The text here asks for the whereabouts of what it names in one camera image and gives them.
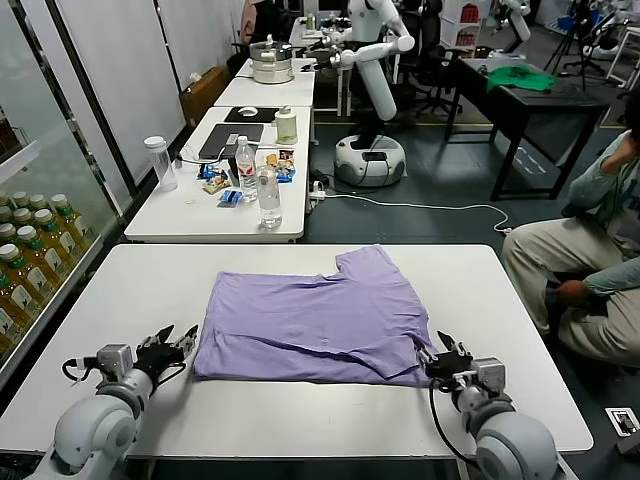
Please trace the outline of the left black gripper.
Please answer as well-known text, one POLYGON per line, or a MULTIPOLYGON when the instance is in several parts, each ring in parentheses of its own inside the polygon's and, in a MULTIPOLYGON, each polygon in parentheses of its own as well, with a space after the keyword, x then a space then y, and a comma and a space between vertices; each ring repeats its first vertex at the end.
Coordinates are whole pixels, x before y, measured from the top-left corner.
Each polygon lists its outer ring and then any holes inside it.
POLYGON ((133 368, 145 373, 152 383, 162 383, 161 376, 171 368, 185 368, 185 357, 189 357, 196 345, 198 326, 192 326, 174 342, 165 343, 174 329, 169 325, 156 334, 147 336, 136 348, 137 359, 133 368))

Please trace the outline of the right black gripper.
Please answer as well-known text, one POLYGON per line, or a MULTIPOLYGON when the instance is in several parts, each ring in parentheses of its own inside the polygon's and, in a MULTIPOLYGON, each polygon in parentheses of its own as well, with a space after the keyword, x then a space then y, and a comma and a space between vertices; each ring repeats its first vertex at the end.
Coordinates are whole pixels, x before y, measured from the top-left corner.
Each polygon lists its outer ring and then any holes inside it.
POLYGON ((439 387, 455 387, 455 374, 468 371, 473 360, 471 352, 461 341, 456 341, 451 335, 438 330, 437 335, 448 352, 432 355, 423 345, 415 343, 417 361, 426 376, 435 380, 439 387))

